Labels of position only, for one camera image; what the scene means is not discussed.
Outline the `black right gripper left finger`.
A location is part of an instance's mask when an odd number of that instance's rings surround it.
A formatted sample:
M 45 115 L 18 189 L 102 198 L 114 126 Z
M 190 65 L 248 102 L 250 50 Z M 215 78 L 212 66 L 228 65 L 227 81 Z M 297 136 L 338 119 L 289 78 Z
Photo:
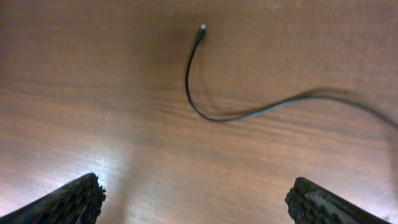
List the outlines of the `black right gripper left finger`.
M 98 176 L 87 173 L 1 217 L 2 224 L 95 224 L 106 199 Z

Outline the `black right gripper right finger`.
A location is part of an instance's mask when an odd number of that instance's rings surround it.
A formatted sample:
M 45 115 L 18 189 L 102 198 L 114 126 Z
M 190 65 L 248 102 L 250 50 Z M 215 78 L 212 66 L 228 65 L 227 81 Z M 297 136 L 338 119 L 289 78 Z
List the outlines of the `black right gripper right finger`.
M 304 177 L 296 178 L 285 202 L 296 224 L 389 224 Z

